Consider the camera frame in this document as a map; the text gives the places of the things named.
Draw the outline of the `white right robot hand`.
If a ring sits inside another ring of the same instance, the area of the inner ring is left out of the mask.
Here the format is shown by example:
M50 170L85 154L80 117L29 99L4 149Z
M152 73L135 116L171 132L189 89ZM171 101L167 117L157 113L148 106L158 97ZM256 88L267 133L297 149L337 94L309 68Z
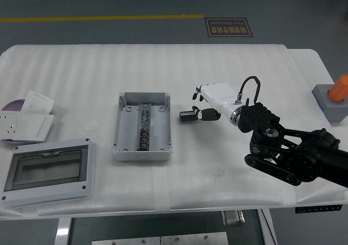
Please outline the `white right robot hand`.
M220 114L225 115L233 125L238 125L243 105L241 94L236 93L227 83L201 85L196 88L192 99L195 100L197 96L200 102L205 100L210 105L209 109L204 110L192 107L199 120L218 120Z

